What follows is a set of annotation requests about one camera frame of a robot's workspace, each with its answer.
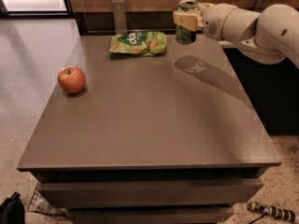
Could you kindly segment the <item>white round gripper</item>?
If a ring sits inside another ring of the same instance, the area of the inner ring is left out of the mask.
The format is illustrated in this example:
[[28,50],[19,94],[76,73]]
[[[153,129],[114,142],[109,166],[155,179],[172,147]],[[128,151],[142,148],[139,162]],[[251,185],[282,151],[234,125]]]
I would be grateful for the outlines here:
[[199,3],[199,10],[195,12],[173,12],[173,20],[187,30],[196,32],[203,27],[203,33],[214,40],[222,40],[222,29],[228,15],[236,9],[236,6],[229,4]]

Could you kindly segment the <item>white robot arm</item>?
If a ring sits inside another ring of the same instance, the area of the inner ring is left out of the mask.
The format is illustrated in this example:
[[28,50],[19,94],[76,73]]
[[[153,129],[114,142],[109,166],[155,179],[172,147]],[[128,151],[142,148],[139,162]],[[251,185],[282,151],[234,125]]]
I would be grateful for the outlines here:
[[192,32],[226,41],[242,54],[263,64],[289,59],[299,68],[299,11],[284,4],[261,12],[229,4],[201,3],[198,8],[173,13],[174,23]]

